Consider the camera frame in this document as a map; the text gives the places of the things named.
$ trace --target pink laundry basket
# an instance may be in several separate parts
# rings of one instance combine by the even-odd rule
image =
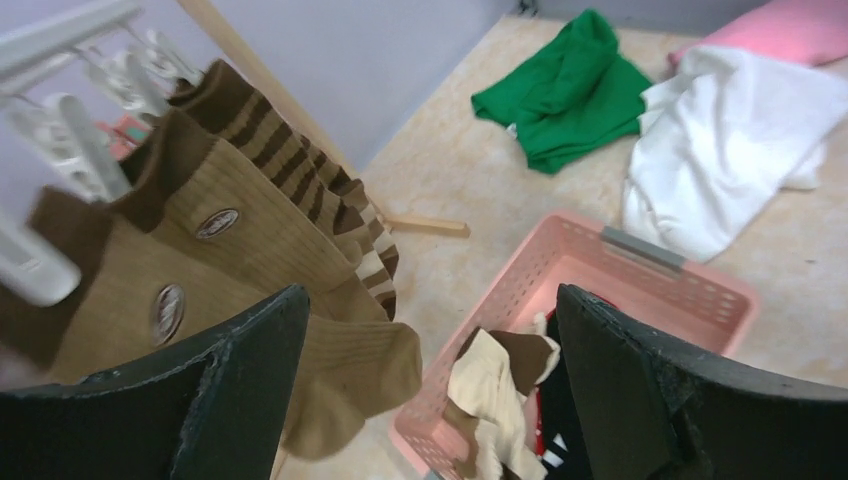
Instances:
[[[756,292],[737,279],[601,222],[553,213],[518,247],[427,368],[421,391],[394,418],[392,442],[422,476],[433,470],[461,479],[453,460],[467,457],[468,444],[442,413],[462,343],[477,326],[516,331],[531,323],[537,312],[556,306],[561,283],[578,285],[637,320],[725,356],[736,350],[760,310]]]

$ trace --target white cloth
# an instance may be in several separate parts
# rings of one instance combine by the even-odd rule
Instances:
[[[624,229],[704,262],[727,248],[781,186],[818,186],[824,138],[848,113],[848,82],[702,46],[642,98]]]
[[[501,463],[522,480],[545,478],[545,467],[524,444],[527,427],[522,397],[509,370],[509,354],[485,330],[477,332],[465,355],[454,363],[448,398],[480,419],[475,437],[481,480],[500,480]]]

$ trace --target wooden stick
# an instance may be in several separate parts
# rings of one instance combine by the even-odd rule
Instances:
[[[399,232],[429,233],[446,237],[468,238],[471,229],[465,222],[442,220],[440,218],[421,217],[419,215],[387,215],[386,223]]]

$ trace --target pink pillow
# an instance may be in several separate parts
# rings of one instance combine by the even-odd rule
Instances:
[[[802,65],[848,56],[848,0],[773,0],[695,45],[744,48]],[[677,66],[686,50],[668,54]]]

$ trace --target brown striped sock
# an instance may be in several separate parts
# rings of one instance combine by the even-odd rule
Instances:
[[[357,275],[389,318],[394,318],[394,271],[383,267],[380,252],[372,253],[375,248],[370,225],[361,221],[355,208],[349,208],[339,195],[325,187],[322,173],[302,143],[304,137],[291,129],[258,90],[224,61],[216,60],[197,87],[180,82],[170,102],[207,131],[237,147],[339,248],[350,249],[351,242],[358,245],[362,263]],[[328,167],[322,165],[326,174]],[[347,177],[344,171],[335,175],[339,180],[334,188]]]
[[[310,460],[332,455],[366,419],[400,406],[420,388],[420,340],[408,325],[341,325],[313,315],[282,445]]]
[[[380,223],[380,219],[377,218],[377,210],[365,195],[365,185],[363,185],[362,180],[358,178],[352,180],[341,192],[341,195],[345,203],[359,211],[362,221],[368,225],[374,250],[380,257],[380,262],[389,272],[389,276],[394,278],[400,260],[397,245],[395,245],[394,239],[383,224]]]
[[[386,227],[377,218],[377,211],[365,194],[362,180],[351,180],[339,164],[332,161],[329,155],[305,136],[301,136],[300,141],[318,170],[318,178],[327,186],[327,190],[340,196],[346,205],[355,208],[362,216],[362,220],[368,225],[371,241],[380,261],[386,267],[389,277],[394,278],[399,260],[397,246]]]
[[[352,263],[235,147],[172,109],[122,162],[134,191],[110,206],[162,243],[263,292],[303,284],[313,311],[386,322]]]
[[[82,281],[46,308],[0,286],[0,339],[53,381],[135,360],[267,296],[60,190],[42,191],[29,225],[80,268]]]

